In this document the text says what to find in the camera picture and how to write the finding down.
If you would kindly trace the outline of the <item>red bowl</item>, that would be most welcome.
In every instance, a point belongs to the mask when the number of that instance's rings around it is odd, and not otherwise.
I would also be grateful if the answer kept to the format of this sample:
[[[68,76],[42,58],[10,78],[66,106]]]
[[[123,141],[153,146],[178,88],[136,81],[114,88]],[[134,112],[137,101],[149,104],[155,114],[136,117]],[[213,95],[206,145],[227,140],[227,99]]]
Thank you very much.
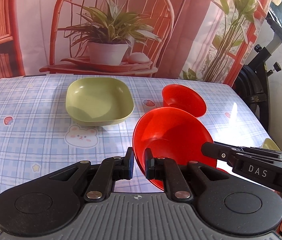
[[[170,84],[162,89],[163,106],[175,107],[186,111],[196,118],[202,117],[207,111],[203,98],[193,89]]]
[[[216,168],[217,160],[202,154],[205,142],[213,142],[204,125],[193,115],[173,107],[150,110],[137,122],[132,138],[134,156],[145,173],[144,151],[150,148],[154,157],[174,159],[178,165],[198,161]]]

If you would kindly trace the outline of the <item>small green square bowl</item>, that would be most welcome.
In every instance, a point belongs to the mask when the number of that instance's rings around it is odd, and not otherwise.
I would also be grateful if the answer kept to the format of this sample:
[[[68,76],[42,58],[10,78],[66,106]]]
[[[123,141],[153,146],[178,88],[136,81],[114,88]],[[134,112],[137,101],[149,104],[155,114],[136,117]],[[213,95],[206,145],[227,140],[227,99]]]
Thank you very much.
[[[278,145],[271,138],[266,138],[262,143],[261,148],[271,151],[280,151]]]

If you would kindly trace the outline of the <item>green square plate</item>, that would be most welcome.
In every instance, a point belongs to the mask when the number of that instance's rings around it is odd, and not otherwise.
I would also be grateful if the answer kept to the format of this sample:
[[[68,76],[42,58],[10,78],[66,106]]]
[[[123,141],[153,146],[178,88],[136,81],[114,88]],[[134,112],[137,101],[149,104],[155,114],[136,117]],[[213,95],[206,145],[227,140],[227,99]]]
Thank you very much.
[[[127,85],[112,77],[86,77],[71,83],[66,111],[81,126],[115,125],[127,119],[134,101]]]

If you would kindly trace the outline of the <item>black exercise bike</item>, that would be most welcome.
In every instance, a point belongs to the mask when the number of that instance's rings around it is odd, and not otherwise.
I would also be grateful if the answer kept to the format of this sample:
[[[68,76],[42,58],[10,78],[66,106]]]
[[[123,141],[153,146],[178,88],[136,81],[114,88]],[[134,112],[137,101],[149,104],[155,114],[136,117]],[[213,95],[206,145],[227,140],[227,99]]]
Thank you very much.
[[[271,117],[268,78],[274,72],[281,71],[281,66],[275,62],[273,68],[267,70],[266,61],[282,44],[282,23],[272,9],[267,13],[266,22],[274,31],[273,39],[265,47],[259,44],[254,46],[257,54],[248,64],[243,65],[232,88],[268,131]]]

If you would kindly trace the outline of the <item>blue plaid tablecloth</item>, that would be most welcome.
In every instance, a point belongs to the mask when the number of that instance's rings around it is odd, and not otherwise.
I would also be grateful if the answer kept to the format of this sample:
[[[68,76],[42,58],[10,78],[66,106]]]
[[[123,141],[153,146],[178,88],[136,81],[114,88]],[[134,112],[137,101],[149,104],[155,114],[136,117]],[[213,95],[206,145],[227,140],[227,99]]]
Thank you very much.
[[[66,111],[68,86],[82,75],[46,75],[0,80],[0,193],[80,160],[100,163],[132,146],[139,118],[162,106],[162,89],[177,83],[196,91],[207,112],[200,121],[213,140],[260,147],[270,138],[255,115],[228,85],[146,77],[113,77],[129,88],[134,111],[124,122],[97,127],[95,146],[76,148],[65,136],[78,128]]]

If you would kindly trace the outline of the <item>printed room backdrop cloth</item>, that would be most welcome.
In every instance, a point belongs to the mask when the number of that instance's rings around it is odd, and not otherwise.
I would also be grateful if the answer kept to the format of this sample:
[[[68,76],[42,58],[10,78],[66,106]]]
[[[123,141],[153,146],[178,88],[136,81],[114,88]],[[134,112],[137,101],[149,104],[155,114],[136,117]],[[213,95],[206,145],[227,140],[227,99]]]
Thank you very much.
[[[281,0],[0,0],[0,79],[40,72],[232,85]]]

